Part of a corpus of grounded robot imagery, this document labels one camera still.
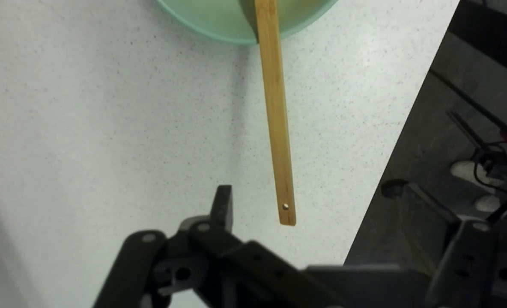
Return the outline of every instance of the mint green bowl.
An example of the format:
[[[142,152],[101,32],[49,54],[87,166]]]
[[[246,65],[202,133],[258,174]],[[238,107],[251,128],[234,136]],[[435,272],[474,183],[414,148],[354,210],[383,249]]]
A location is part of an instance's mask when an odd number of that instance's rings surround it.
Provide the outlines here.
[[[173,17],[209,37],[253,44],[253,0],[157,0]],[[281,32],[293,34],[317,20],[335,0],[277,0]]]

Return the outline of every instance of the speckled countertop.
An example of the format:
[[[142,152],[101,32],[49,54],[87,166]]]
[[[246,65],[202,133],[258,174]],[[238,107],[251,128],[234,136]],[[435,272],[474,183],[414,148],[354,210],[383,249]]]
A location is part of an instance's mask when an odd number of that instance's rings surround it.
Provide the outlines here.
[[[234,232],[340,263],[457,0],[339,0],[282,42],[298,225],[277,224],[258,51],[152,0],[0,0],[0,254],[89,306],[121,239],[234,184]]]

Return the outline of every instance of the cable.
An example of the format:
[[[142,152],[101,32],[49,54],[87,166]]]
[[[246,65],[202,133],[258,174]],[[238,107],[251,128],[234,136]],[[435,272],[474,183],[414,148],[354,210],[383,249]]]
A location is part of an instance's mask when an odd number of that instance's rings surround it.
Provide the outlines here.
[[[496,140],[496,142],[486,142],[486,145],[502,145],[507,143],[505,140]]]
[[[491,148],[495,148],[495,150],[498,150],[498,152],[502,152],[502,154],[507,154],[507,150],[502,145],[498,145],[498,143],[486,143],[486,145],[491,147]]]
[[[486,217],[486,222],[488,224],[495,224],[496,220],[500,220],[503,215],[507,213],[507,200],[502,201],[502,205],[491,212],[488,217]]]
[[[476,183],[507,193],[507,189],[502,188],[502,186],[495,186],[495,184],[490,184],[490,183],[481,181],[479,176],[478,176],[478,166],[479,166],[479,160],[474,160],[472,176],[474,176]]]

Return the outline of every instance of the wooden spatula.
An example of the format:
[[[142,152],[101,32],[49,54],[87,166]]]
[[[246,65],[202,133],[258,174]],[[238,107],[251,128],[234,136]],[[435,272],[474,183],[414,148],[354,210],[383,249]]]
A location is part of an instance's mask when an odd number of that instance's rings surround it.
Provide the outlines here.
[[[277,0],[255,0],[257,35],[265,83],[265,104],[281,224],[294,225],[293,172],[287,136],[286,90],[277,20]]]

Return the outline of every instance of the bowl rim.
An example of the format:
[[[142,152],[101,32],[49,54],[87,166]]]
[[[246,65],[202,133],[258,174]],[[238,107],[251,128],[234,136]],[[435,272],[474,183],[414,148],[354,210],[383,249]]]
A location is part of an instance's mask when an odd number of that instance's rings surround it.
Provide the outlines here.
[[[310,23],[313,23],[315,20],[318,20],[330,6],[334,6],[337,0],[327,0],[318,10],[315,10],[308,18],[298,22],[296,25],[281,30],[282,35],[291,35],[299,32],[301,29],[308,27]],[[231,42],[231,44],[257,44],[257,37],[227,37],[227,35],[221,35],[217,32],[210,32],[202,29],[200,25],[190,22],[188,18],[185,18],[181,13],[176,13],[168,3],[166,0],[157,0],[157,3],[169,12],[169,15],[173,15],[174,18],[178,18],[181,23],[185,23],[188,29],[200,32],[207,37],[217,39],[217,41],[224,41],[224,42]]]

